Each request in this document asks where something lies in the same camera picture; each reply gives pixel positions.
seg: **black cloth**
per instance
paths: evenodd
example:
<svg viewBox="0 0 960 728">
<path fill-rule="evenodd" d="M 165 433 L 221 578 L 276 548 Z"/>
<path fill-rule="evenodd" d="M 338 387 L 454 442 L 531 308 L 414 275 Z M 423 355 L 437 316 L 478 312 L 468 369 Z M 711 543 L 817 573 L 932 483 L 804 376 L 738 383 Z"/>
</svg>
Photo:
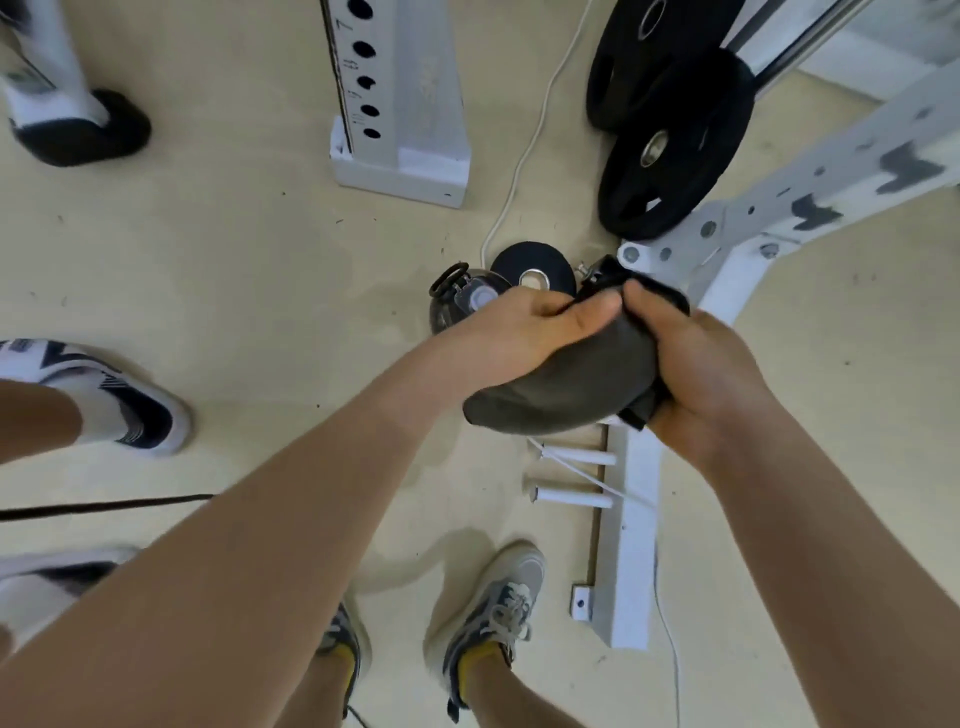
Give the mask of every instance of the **black cloth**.
<svg viewBox="0 0 960 728">
<path fill-rule="evenodd" d="M 606 288 L 622 289 L 628 278 L 689 313 L 683 294 L 621 268 L 585 283 L 575 303 Z M 477 392 L 464 402 L 464 416 L 472 425 L 516 435 L 563 432 L 614 414 L 640 429 L 668 397 L 653 334 L 624 310 L 601 331 L 554 352 L 530 374 Z"/>
</svg>

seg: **gray sneaker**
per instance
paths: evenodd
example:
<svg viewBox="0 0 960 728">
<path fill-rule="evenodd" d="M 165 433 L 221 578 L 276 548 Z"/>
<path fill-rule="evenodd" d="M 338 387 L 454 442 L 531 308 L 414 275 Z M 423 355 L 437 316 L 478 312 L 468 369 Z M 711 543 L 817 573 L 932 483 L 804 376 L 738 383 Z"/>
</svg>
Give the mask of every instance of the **gray sneaker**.
<svg viewBox="0 0 960 728">
<path fill-rule="evenodd" d="M 459 721 L 461 710 L 468 710 L 460 695 L 460 658 L 478 644 L 494 642 L 512 665 L 516 642 L 530 641 L 530 616 L 545 574 L 546 559 L 533 544 L 507 546 L 481 574 L 464 611 L 427 640 L 427 667 L 450 696 L 446 711 L 453 722 Z"/>
<path fill-rule="evenodd" d="M 353 619 L 350 617 L 350 612 L 354 614 Z M 340 602 L 337 614 L 333 616 L 333 621 L 324 632 L 324 638 L 320 641 L 320 647 L 317 648 L 318 655 L 325 655 L 332 652 L 338 644 L 343 644 L 353 655 L 353 674 L 350 676 L 347 695 L 344 697 L 344 719 L 347 718 L 347 708 L 353 696 L 353 689 L 370 669 L 370 639 L 363 624 L 355 618 L 355 615 L 356 610 L 349 609 L 346 601 Z"/>
</svg>

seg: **rubber weight plate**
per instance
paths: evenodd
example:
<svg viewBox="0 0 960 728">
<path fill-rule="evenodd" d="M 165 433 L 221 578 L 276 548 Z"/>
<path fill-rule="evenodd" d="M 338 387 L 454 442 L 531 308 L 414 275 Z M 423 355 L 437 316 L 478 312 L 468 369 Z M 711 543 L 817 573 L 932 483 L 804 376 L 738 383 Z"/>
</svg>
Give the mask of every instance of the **rubber weight plate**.
<svg viewBox="0 0 960 728">
<path fill-rule="evenodd" d="M 673 64 L 719 48 L 744 0 L 619 0 L 587 81 L 587 117 L 620 133 Z"/>
<path fill-rule="evenodd" d="M 678 225 L 730 165 L 754 112 L 754 74 L 716 49 L 672 68 L 617 139 L 600 180 L 597 215 L 627 240 Z"/>
</svg>

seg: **beige floor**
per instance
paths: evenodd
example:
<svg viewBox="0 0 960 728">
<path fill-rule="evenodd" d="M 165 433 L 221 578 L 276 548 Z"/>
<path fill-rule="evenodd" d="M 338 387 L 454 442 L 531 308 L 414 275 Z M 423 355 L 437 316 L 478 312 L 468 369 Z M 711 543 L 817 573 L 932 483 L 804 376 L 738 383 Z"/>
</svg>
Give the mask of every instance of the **beige floor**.
<svg viewBox="0 0 960 728">
<path fill-rule="evenodd" d="M 501 244 L 538 239 L 574 262 L 613 249 L 593 215 L 604 142 L 582 106 L 611 4 L 598 3 L 558 82 Z M 189 400 L 199 432 L 168 461 L 94 446 L 8 466 L 0 505 L 220 491 L 425 335 L 426 287 L 449 262 L 475 261 L 581 10 L 572 0 L 451 5 L 473 145 L 459 211 L 334 184 L 336 97 L 316 2 L 66 3 L 93 81 L 127 90 L 156 135 L 137 158 L 71 171 L 0 137 L 0 338 L 115 352 Z M 719 189 L 735 193 L 869 108 L 788 79 L 760 104 Z M 960 595 L 957 210 L 945 190 L 790 256 L 738 328 L 777 392 Z M 566 616 L 570 583 L 587 573 L 590 513 L 527 502 L 530 460 L 518 439 L 457 413 L 424 447 L 357 579 L 375 655 L 355 702 L 374 726 L 448 725 L 419 670 L 422 635 L 520 535 L 551 571 L 519 674 L 591 725 L 673 724 L 660 626 L 649 652 L 610 652 Z M 662 595 L 684 725 L 811 725 L 712 495 L 672 457 L 662 487 Z M 190 510 L 5 524 L 0 554 L 146 544 Z"/>
</svg>

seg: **shoe sole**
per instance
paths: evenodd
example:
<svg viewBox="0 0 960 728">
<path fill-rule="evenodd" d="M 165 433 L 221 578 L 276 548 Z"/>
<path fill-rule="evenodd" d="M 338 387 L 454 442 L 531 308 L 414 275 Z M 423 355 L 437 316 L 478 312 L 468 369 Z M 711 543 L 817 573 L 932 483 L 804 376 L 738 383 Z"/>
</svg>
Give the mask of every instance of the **shoe sole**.
<svg viewBox="0 0 960 728">
<path fill-rule="evenodd" d="M 449 686 L 446 684 L 444 678 L 444 657 L 446 656 L 446 649 L 450 646 L 450 641 L 454 635 L 456 635 L 457 631 L 464 626 L 467 617 L 469 617 L 470 612 L 476 607 L 477 602 L 480 600 L 480 597 L 483 596 L 487 587 L 489 587 L 493 581 L 506 578 L 506 575 L 513 570 L 516 562 L 529 556 L 535 556 L 537 558 L 545 574 L 546 558 L 536 546 L 529 541 L 517 541 L 506 546 L 494 556 L 493 560 L 483 569 L 477 579 L 473 596 L 464 608 L 424 641 L 423 660 L 426 662 L 430 674 L 440 682 L 441 687 L 444 688 L 446 692 L 449 692 Z"/>
</svg>

